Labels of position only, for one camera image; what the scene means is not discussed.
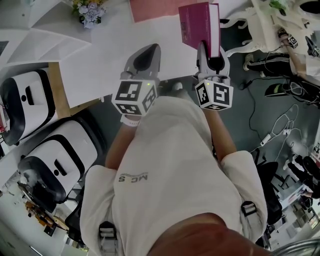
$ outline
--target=white furniture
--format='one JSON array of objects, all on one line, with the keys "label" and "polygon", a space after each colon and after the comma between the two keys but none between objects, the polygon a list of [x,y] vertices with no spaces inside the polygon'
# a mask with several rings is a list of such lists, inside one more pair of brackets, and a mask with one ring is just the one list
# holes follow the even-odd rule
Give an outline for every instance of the white furniture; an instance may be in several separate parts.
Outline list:
[{"label": "white furniture", "polygon": [[0,17],[0,69],[59,62],[91,44],[90,31],[60,0],[35,0],[32,6],[21,0],[2,0]]},{"label": "white furniture", "polygon": [[306,55],[308,52],[308,44],[305,36],[310,37],[313,34],[311,29],[307,29],[298,15],[293,11],[287,10],[287,16],[283,16],[274,8],[269,7],[270,1],[251,0],[254,7],[247,8],[245,11],[240,11],[228,17],[230,20],[226,24],[222,24],[221,28],[229,28],[238,21],[246,21],[239,29],[248,26],[252,40],[244,41],[243,47],[238,47],[227,51],[228,57],[234,53],[251,53],[256,50],[262,52],[277,52],[285,53],[278,38],[278,30],[280,27],[293,35],[298,41],[298,47],[294,49],[297,54]]}]

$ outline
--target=dark gray floor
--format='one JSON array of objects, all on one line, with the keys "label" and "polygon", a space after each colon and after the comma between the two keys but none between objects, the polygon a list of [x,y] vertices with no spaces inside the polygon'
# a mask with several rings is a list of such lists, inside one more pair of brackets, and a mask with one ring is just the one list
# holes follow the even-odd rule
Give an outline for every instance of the dark gray floor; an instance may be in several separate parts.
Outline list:
[{"label": "dark gray floor", "polygon": [[[236,25],[232,28],[221,30],[221,45],[226,51],[239,47],[241,42],[246,39],[250,39],[248,30],[238,30]],[[266,56],[267,55],[265,53],[260,51],[256,51],[254,53],[255,59],[262,59]],[[258,147],[260,143],[256,132],[249,129],[249,118],[254,109],[254,102],[250,97],[248,90],[239,90],[239,86],[245,81],[248,82],[254,78],[258,78],[259,74],[257,72],[245,72],[243,70],[244,58],[245,54],[240,53],[236,53],[229,58],[231,64],[231,85],[234,87],[233,103],[232,108],[221,111],[220,114],[237,146],[237,149],[252,151]],[[195,101],[197,100],[195,92],[192,91],[193,79],[191,77],[181,77],[169,80],[168,82],[162,82],[161,85],[164,87],[170,87],[175,81],[181,81],[183,83],[183,87],[189,92],[191,97]],[[305,136],[306,139],[304,143],[308,146],[312,146],[318,129],[320,110],[315,106],[306,106],[305,104],[296,101],[291,96],[264,96],[269,85],[282,82],[283,79],[256,80],[250,86],[250,91],[256,101],[256,109],[251,119],[251,126],[258,130],[260,137],[264,138],[271,132],[276,119],[287,111],[292,104],[297,104],[299,106],[299,114],[294,123],[294,127],[301,129],[302,135]],[[89,109],[95,117],[98,125],[101,127],[102,133],[107,140],[108,148],[120,127],[120,114],[113,107],[110,100],[111,96],[107,96],[104,99],[104,103],[100,102]],[[289,117],[293,119],[295,117],[295,112],[289,114]],[[279,122],[275,131],[281,131],[286,122],[287,121],[285,119],[283,119],[282,122]],[[284,136],[279,136],[261,148],[262,153],[265,154],[268,161],[275,160],[284,138]],[[290,154],[291,149],[289,146],[292,146],[292,142],[295,142],[297,145],[300,140],[299,132],[297,130],[293,131],[287,139],[287,143],[284,145],[278,159],[280,167]]]}]

